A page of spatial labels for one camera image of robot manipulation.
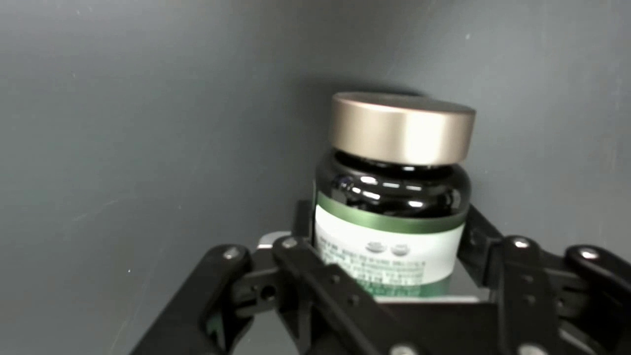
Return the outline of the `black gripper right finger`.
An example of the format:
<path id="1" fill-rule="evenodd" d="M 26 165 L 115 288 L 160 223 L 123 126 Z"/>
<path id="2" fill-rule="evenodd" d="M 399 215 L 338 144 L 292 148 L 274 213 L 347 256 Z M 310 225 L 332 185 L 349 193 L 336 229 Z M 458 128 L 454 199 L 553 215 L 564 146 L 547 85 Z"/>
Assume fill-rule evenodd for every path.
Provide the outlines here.
<path id="1" fill-rule="evenodd" d="M 631 262 L 620 254 L 596 244 L 554 254 L 472 207 L 460 262 L 489 290 L 501 355 L 631 355 Z"/>

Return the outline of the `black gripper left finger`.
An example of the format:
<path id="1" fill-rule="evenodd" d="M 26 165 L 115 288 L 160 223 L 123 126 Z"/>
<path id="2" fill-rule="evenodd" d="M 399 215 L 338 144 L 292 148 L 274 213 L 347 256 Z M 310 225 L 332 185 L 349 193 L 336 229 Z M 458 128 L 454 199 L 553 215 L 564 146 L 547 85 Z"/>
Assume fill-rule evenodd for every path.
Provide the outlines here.
<path id="1" fill-rule="evenodd" d="M 304 240 L 282 236 L 255 252 L 211 248 L 131 355 L 233 355 L 261 313 L 276 311 L 300 355 L 367 355 L 353 319 L 363 292 Z"/>

